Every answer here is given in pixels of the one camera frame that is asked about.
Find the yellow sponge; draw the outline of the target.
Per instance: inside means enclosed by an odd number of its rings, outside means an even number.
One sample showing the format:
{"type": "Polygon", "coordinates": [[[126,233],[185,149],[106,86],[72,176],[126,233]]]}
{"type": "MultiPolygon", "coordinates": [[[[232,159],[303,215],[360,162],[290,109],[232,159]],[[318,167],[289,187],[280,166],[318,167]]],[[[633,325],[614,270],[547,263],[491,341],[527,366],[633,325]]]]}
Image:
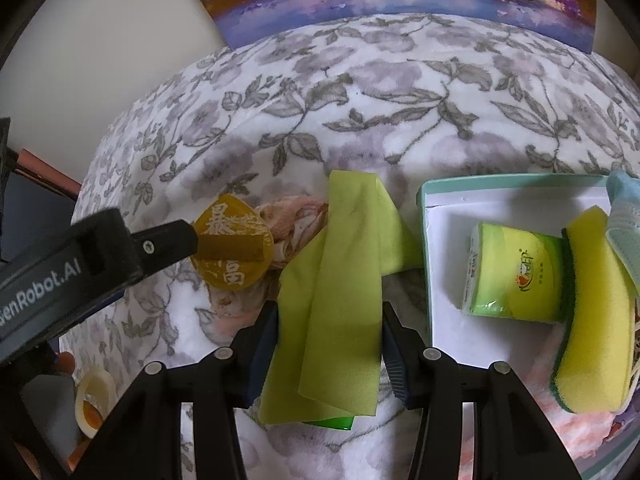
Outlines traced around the yellow sponge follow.
{"type": "Polygon", "coordinates": [[[564,410],[617,412],[631,385],[636,291],[605,236],[598,206],[563,230],[573,265],[573,293],[550,387],[564,410]]]}

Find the lime green cloth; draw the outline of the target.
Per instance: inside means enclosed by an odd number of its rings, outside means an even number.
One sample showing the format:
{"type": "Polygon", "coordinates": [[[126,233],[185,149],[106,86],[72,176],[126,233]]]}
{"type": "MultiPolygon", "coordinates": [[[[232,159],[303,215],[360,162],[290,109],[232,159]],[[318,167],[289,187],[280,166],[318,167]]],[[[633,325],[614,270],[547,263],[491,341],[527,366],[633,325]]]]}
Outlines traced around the lime green cloth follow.
{"type": "Polygon", "coordinates": [[[378,176],[332,171],[326,226],[280,276],[279,340],[259,420],[277,425],[374,415],[382,279],[422,266],[421,245],[378,176]]]}

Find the light blue cloth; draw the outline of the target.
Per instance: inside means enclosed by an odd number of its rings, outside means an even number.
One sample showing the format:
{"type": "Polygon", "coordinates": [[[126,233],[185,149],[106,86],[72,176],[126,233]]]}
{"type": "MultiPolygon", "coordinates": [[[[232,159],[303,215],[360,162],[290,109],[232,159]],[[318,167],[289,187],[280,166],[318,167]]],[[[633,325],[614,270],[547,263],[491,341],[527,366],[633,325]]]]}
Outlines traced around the light blue cloth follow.
{"type": "Polygon", "coordinates": [[[611,204],[605,236],[623,263],[634,287],[640,289],[640,197],[639,180],[622,170],[606,179],[611,204]]]}

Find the green tissue pack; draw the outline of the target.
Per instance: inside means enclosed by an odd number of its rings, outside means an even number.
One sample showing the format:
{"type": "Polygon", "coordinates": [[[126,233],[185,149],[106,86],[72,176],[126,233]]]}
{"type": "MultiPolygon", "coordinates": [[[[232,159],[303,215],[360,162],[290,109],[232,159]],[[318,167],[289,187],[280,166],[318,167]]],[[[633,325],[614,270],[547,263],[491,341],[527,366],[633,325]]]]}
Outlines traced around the green tissue pack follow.
{"type": "Polygon", "coordinates": [[[462,310],[486,318],[562,322],[565,256],[561,237],[477,223],[470,238],[462,310]]]}

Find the small green packet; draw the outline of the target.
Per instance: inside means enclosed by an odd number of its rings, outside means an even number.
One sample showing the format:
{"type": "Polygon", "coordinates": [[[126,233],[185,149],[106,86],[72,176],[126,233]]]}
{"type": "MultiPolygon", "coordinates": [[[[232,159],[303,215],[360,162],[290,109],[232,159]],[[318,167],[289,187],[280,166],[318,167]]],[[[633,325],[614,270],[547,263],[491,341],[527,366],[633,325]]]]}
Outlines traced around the small green packet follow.
{"type": "Polygon", "coordinates": [[[349,431],[352,429],[354,419],[354,416],[332,417],[322,420],[314,420],[313,422],[306,422],[306,425],[332,430],[349,431]]]}

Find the teal rimmed white box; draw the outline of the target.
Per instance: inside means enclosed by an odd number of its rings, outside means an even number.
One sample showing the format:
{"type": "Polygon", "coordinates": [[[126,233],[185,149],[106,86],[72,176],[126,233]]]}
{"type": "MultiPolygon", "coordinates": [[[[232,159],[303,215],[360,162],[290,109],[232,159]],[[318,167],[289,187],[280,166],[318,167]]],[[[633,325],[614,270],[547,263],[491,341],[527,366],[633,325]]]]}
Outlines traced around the teal rimmed white box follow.
{"type": "Polygon", "coordinates": [[[583,211],[609,211],[603,176],[498,174],[434,179],[416,196],[426,285],[428,343],[460,364],[511,365],[525,377],[551,334],[550,324],[472,315],[463,309],[470,237],[480,222],[560,235],[583,211]]]}

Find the pink floral towel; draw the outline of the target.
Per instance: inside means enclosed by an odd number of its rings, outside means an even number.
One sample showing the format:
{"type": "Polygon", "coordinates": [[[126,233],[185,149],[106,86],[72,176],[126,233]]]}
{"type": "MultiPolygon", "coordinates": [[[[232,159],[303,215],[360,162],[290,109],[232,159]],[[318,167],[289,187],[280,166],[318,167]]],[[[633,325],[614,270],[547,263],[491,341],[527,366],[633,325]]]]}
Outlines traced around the pink floral towel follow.
{"type": "Polygon", "coordinates": [[[239,292],[208,286],[213,314],[224,321],[247,320],[257,315],[265,300],[276,299],[281,271],[323,229],[328,208],[321,198],[309,195],[285,196],[257,206],[255,211],[266,222],[274,241],[270,268],[260,281],[239,292]]]}

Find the grey floral blanket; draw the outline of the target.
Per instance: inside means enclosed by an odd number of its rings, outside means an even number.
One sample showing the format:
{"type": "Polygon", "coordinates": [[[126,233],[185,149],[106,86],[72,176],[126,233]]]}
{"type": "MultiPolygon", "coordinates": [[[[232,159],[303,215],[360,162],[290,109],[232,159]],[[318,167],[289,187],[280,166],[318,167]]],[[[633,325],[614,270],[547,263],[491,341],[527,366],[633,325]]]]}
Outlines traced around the grey floral blanket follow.
{"type": "MultiPolygon", "coordinates": [[[[476,174],[639,175],[639,89],[597,53],[509,25],[375,15],[281,32],[202,58],[122,112],[72,222],[117,207],[130,231],[193,221],[220,193],[250,206],[326,196],[332,170],[377,174],[420,231],[416,193],[476,174]]],[[[198,362],[252,325],[278,271],[240,292],[189,259],[62,337],[76,377],[102,365],[121,396],[143,364],[198,362]]],[[[265,427],[236,411],[249,479],[405,479],[420,414],[382,371],[375,418],[352,431],[265,427]]]]}

